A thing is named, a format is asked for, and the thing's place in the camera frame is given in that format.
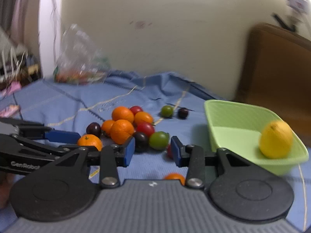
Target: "green fruit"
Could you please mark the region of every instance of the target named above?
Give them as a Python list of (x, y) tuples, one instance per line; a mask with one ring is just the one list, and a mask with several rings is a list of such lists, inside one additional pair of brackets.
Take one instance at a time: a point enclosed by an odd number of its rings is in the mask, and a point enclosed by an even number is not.
[(174, 109), (170, 105), (163, 106), (161, 109), (161, 116), (165, 118), (169, 118), (173, 115)]
[(169, 143), (169, 134), (163, 131), (154, 132), (149, 138), (149, 146), (164, 151)]

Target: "orange tomato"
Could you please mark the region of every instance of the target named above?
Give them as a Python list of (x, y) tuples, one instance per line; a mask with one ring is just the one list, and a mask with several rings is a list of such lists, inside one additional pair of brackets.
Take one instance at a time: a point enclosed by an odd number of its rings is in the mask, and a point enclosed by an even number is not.
[(77, 145), (79, 146), (95, 146), (98, 151), (101, 151), (103, 144), (101, 140), (92, 134), (86, 134), (82, 136), (78, 142)]
[(113, 120), (106, 120), (105, 122), (103, 122), (103, 124), (101, 125), (101, 130), (105, 132), (105, 135), (110, 137), (110, 130), (112, 125), (114, 124)]
[(134, 114), (133, 114), (133, 112), (130, 111), (130, 109), (128, 109), (126, 107), (123, 107), (123, 106), (115, 108), (112, 111), (111, 116), (112, 116), (112, 119), (114, 121), (117, 121), (117, 120), (127, 120), (130, 123), (134, 122)]
[(183, 186), (185, 185), (185, 181), (186, 181), (184, 176), (182, 176), (181, 174), (176, 173), (176, 172), (173, 172), (173, 173), (166, 175), (164, 177), (164, 180), (180, 180), (180, 182)]
[(110, 129), (110, 136), (117, 144), (124, 144), (134, 133), (133, 125), (127, 120), (117, 120)]
[(153, 117), (147, 112), (140, 111), (135, 115), (134, 121), (135, 121), (136, 125), (140, 124), (143, 121), (152, 124), (153, 123)]

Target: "lemon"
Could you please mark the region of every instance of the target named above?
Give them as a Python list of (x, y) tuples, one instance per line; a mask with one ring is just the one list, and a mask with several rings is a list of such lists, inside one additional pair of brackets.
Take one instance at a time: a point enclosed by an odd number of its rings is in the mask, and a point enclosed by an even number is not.
[(290, 152), (293, 132), (284, 121), (273, 121), (262, 131), (259, 149), (267, 158), (284, 158)]

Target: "green plastic bin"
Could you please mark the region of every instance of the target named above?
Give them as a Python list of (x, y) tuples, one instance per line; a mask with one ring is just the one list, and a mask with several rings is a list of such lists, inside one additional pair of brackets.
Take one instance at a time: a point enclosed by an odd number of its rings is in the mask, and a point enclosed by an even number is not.
[(204, 105), (212, 151), (225, 147), (276, 175), (285, 174), (309, 159), (307, 148), (294, 132), (293, 145), (286, 158), (268, 159), (260, 152), (261, 131), (271, 121), (282, 120), (271, 110), (220, 100), (208, 100)]

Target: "clear plastic bag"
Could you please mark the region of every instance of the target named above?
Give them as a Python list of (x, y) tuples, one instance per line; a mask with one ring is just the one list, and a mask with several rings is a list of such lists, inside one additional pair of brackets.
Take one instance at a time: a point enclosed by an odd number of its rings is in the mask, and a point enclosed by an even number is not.
[(76, 24), (64, 33), (54, 79), (61, 83), (88, 84), (104, 81), (111, 66), (90, 37)]

